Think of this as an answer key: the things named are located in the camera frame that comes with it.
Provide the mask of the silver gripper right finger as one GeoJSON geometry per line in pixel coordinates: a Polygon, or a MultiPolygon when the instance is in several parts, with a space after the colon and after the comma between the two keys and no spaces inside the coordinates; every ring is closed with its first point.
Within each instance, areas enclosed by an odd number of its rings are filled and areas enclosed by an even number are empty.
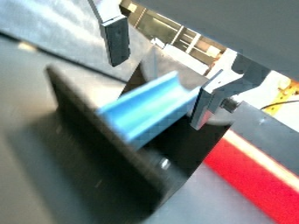
{"type": "Polygon", "coordinates": [[[232,95],[256,88],[269,72],[265,66],[237,54],[228,67],[221,68],[200,87],[191,113],[191,126],[199,130],[215,115],[223,102],[232,95]]]}

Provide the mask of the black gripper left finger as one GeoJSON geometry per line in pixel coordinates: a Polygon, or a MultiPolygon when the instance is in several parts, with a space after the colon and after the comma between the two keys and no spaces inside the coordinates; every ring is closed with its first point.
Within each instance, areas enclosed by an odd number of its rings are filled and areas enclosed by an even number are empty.
{"type": "Polygon", "coordinates": [[[121,14],[119,0],[88,0],[88,4],[105,41],[109,65],[116,67],[129,58],[131,53],[127,16],[121,14]]]}

